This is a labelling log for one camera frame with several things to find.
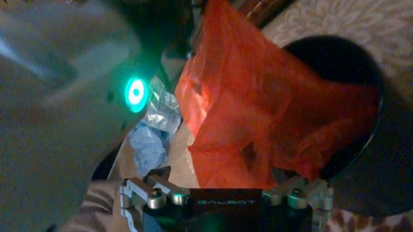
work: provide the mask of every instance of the metal bracket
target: metal bracket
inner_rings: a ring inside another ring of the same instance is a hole
[[[185,205],[189,191],[174,186],[164,178],[152,174],[144,178],[126,179],[118,187],[120,215],[126,218],[130,232],[141,228],[141,207],[160,209],[166,204],[166,197],[174,205]]]

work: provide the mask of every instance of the crumpled plastic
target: crumpled plastic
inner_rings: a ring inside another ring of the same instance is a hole
[[[128,134],[129,144],[134,150],[133,161],[140,176],[157,168],[166,161],[166,148],[170,133],[149,127],[138,122]]]
[[[375,124],[376,86],[323,80],[224,0],[207,2],[174,96],[201,188],[271,188],[272,167],[313,179]]]
[[[145,176],[150,169],[166,161],[169,140],[180,125],[180,112],[174,96],[154,76],[149,81],[150,99],[146,113],[129,132],[129,144],[134,150],[137,174]]]
[[[174,96],[166,92],[157,77],[149,81],[152,96],[146,106],[146,113],[141,121],[157,130],[174,134],[180,125],[180,112]]]

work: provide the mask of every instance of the red plastic bag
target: red plastic bag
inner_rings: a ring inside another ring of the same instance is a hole
[[[272,187],[271,167],[312,179],[374,127],[375,87],[321,80],[224,0],[207,3],[174,95],[203,188]]]

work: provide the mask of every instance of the metal bolt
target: metal bolt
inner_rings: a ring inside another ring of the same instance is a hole
[[[307,200],[303,197],[301,189],[293,188],[288,195],[288,206],[293,209],[304,209],[307,207]]]
[[[150,196],[146,200],[148,208],[160,209],[166,205],[166,196],[160,188],[153,188]]]
[[[153,188],[152,197],[160,197],[160,196],[161,196],[161,189],[160,188]]]

